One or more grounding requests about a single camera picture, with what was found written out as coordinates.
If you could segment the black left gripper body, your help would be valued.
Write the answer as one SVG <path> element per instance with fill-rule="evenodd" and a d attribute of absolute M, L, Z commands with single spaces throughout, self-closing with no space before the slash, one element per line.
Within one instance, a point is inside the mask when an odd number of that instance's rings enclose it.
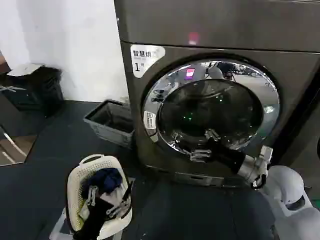
<path fill-rule="evenodd" d="M 74 240 L 97 240 L 100 230 L 107 219 L 107 211 L 114 205 L 98 198 L 95 206 L 90 209 L 88 218 L 84 221 L 81 230 L 73 235 Z"/>

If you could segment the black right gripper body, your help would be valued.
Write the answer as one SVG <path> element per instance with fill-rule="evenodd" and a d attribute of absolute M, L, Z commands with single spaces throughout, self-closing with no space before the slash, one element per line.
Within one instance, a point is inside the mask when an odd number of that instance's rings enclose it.
<path fill-rule="evenodd" d="M 209 159 L 218 161 L 227 166 L 233 174 L 237 174 L 245 161 L 246 154 L 242 151 L 230 149 L 224 146 L 220 141 L 213 138 L 208 139 L 208 147 L 211 151 Z"/>

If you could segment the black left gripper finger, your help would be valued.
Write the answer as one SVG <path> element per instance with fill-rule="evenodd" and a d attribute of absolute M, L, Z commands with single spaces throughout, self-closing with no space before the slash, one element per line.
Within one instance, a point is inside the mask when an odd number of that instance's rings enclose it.
<path fill-rule="evenodd" d="M 134 182 L 135 182 L 134 178 L 128 181 L 128 187 L 124 192 L 124 195 L 122 197 L 120 204 L 106 211 L 106 214 L 109 219 L 116 219 L 116 218 L 123 219 L 129 213 L 129 211 L 132 208 L 131 193 L 132 193 Z"/>
<path fill-rule="evenodd" d="M 86 203 L 88 206 L 94 207 L 96 205 L 96 196 L 99 192 L 99 188 L 97 186 L 90 186 L 88 189 L 88 196 Z"/>

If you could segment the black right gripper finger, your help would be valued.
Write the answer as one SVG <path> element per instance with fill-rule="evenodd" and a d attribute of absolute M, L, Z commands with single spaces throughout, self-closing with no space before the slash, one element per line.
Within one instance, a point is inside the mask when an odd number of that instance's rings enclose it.
<path fill-rule="evenodd" d="M 220 144 L 221 143 L 221 137 L 220 135 L 214 130 L 214 129 L 207 129 L 204 132 L 206 141 L 208 144 Z"/>
<path fill-rule="evenodd" d="M 188 155 L 189 160 L 192 162 L 207 162 L 212 155 L 212 151 L 209 149 L 184 149 L 183 153 Z"/>

